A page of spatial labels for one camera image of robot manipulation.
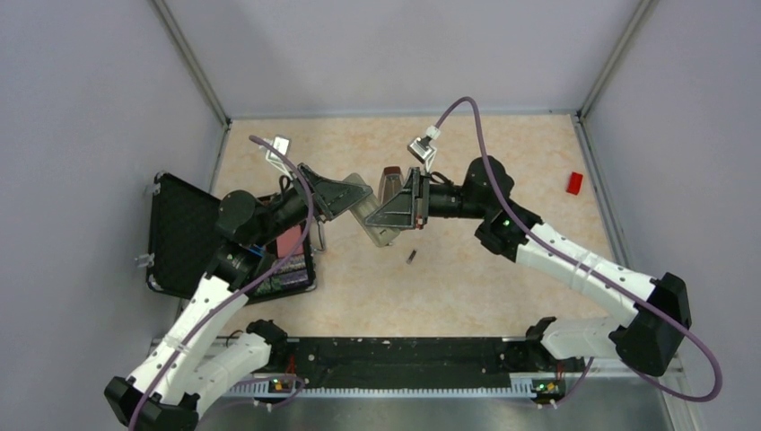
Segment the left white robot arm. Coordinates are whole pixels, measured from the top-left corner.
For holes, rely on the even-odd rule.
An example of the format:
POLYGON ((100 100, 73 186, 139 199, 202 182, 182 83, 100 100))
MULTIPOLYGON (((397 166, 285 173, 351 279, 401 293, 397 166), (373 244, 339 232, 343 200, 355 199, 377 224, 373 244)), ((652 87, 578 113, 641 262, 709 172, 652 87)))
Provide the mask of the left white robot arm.
POLYGON ((222 238, 184 312, 159 346, 127 377, 114 377, 104 395, 118 421, 130 430, 193 430, 208 405, 246 373, 276 371, 286 363, 287 346, 272 337, 243 336, 203 365, 206 351, 250 294, 297 251, 282 258, 265 251, 295 226, 306 240, 313 219, 330 221, 372 195, 366 184, 331 180, 301 163, 288 189, 268 202, 246 190, 221 199, 215 230, 222 238))

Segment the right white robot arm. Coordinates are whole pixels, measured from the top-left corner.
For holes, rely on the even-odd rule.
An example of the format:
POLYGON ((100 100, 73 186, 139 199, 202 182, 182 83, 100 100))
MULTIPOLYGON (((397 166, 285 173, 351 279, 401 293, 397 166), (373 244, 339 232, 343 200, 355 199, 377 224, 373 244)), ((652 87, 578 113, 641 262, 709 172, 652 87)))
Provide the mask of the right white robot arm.
POLYGON ((440 173, 410 170, 406 183, 364 222, 377 228, 423 228, 429 217, 478 219, 480 244, 509 261, 534 268, 586 296, 607 312, 605 318, 544 318, 529 328, 529 363, 549 370, 577 356, 619 358, 635 371, 665 374, 684 334, 663 320, 668 315, 689 328, 691 312, 685 281, 670 272, 653 277, 589 251, 561 235, 510 197, 514 185, 503 165, 474 159, 460 185, 440 173))

